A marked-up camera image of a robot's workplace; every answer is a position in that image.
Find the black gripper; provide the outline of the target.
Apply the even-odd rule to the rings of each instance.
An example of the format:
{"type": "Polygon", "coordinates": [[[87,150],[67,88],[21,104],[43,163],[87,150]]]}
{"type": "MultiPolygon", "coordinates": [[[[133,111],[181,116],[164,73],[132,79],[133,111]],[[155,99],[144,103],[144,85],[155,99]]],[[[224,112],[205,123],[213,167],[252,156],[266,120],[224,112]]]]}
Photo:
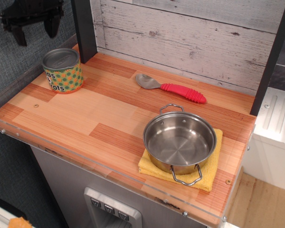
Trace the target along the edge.
{"type": "Polygon", "coordinates": [[[16,42],[27,46],[24,26],[43,22],[50,38],[58,33],[60,19],[64,15],[62,0],[16,0],[0,13],[3,27],[9,30],[16,42]]]}

